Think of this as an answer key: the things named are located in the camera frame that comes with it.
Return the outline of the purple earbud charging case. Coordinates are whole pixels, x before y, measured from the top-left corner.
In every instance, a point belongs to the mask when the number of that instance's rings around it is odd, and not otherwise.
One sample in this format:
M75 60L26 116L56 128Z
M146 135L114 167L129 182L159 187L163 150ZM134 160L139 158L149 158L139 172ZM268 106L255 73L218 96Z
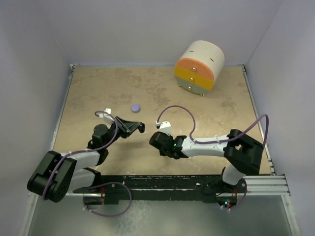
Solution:
M140 108L140 106L139 106L138 104L133 104L133 105L131 106L131 111L132 111L133 113L138 113L140 110L141 110L141 108Z

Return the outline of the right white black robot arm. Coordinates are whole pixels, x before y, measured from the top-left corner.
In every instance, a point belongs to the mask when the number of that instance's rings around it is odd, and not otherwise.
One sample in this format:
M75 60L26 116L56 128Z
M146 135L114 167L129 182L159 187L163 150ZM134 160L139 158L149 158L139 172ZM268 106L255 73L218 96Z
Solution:
M195 156L224 157L229 165L225 167L219 180L223 192L231 192L244 176L255 176L260 172L264 146L240 130L232 129L227 135L215 138L198 138L195 141L182 135L175 138L164 132L155 132L149 144L159 150L161 156L174 159Z

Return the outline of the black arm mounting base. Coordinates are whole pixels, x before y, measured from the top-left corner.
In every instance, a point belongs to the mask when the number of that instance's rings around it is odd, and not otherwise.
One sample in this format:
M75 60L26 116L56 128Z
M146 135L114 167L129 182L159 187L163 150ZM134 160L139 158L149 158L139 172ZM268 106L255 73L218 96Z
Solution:
M235 186L224 183L221 175L101 175L90 186L78 185L74 193L82 193L91 204L116 205L119 201L199 201L237 204L246 193L247 183L240 179Z

